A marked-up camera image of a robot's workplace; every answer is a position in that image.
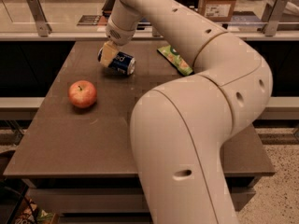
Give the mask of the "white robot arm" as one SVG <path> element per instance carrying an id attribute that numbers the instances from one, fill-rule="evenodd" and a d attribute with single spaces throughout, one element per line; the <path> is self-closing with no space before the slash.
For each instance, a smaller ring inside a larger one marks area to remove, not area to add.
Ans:
<path id="1" fill-rule="evenodd" d="M 147 19 L 195 73 L 145 93 L 131 116 L 131 146 L 154 224 L 239 224 L 221 146 L 265 109 L 273 78 L 239 37 L 174 0 L 116 0 L 111 44 Z"/>

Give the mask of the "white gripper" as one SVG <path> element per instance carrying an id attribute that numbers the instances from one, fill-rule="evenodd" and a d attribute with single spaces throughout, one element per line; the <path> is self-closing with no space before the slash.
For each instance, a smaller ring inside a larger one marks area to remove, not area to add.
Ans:
<path id="1" fill-rule="evenodd" d="M 136 27 L 137 22 L 133 20 L 116 22 L 112 18 L 108 19 L 106 35 L 111 41 L 107 41 L 102 47 L 100 64 L 109 67 L 119 53 L 118 46 L 124 46 L 132 40 Z"/>

